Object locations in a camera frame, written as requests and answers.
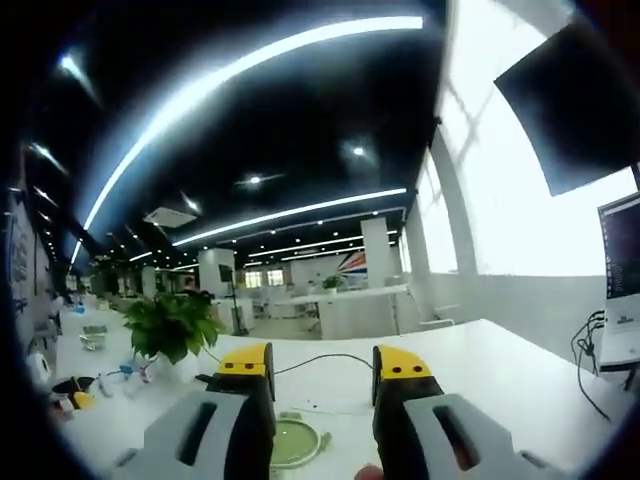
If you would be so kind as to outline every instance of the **green lid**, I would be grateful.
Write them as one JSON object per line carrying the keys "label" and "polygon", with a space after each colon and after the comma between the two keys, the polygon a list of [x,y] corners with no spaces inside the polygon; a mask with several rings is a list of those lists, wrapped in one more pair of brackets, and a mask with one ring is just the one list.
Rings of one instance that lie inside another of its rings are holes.
{"label": "green lid", "polygon": [[320,448],[320,436],[300,420],[281,418],[276,421],[271,465],[276,468],[299,467],[313,457]]}

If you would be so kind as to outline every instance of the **potted plant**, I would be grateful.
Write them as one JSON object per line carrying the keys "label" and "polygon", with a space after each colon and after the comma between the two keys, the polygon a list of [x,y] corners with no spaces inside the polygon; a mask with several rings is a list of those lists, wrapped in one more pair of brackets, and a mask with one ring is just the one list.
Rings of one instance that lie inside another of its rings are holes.
{"label": "potted plant", "polygon": [[338,287],[342,284],[342,277],[340,275],[331,275],[322,282],[322,287],[329,293],[336,293]]}
{"label": "potted plant", "polygon": [[218,322],[209,303],[199,297],[143,298],[127,309],[125,318],[134,354],[157,357],[161,372],[183,382],[198,374],[200,349],[213,347],[218,339]]}

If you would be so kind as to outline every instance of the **human hand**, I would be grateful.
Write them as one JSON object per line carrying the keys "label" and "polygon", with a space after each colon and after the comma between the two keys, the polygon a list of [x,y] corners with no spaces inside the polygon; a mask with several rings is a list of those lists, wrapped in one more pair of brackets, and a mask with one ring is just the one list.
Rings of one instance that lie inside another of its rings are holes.
{"label": "human hand", "polygon": [[356,473],[354,480],[384,480],[384,472],[375,465],[365,465]]}

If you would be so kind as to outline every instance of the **yellow object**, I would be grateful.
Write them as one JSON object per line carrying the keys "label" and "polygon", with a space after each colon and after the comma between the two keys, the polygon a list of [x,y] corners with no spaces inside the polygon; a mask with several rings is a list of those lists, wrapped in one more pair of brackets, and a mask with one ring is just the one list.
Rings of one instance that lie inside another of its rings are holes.
{"label": "yellow object", "polygon": [[78,405],[78,408],[80,410],[92,408],[96,403],[96,399],[93,395],[89,395],[88,393],[84,392],[74,392],[73,399],[75,400],[76,405]]}
{"label": "yellow object", "polygon": [[251,345],[234,350],[222,357],[218,373],[229,375],[261,375],[265,376],[265,350],[267,344]]}
{"label": "yellow object", "polygon": [[388,345],[379,345],[378,349],[380,350],[380,363],[382,364],[380,369],[381,380],[433,376],[427,364],[411,352],[389,347]]}

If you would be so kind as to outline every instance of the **column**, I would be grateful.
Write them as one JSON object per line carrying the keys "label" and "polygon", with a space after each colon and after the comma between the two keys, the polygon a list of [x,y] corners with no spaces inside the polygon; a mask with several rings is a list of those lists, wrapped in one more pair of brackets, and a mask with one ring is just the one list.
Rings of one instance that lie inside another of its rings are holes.
{"label": "column", "polygon": [[384,287],[386,278],[393,276],[387,220],[384,217],[364,220],[360,222],[360,228],[364,237],[369,288]]}
{"label": "column", "polygon": [[234,278],[236,268],[233,250],[212,248],[209,250],[202,250],[198,254],[200,290],[206,290],[218,298],[231,294],[230,283],[223,282],[220,278],[220,265],[230,267],[231,276]]}
{"label": "column", "polygon": [[142,294],[145,297],[156,296],[156,270],[153,267],[142,268]]}

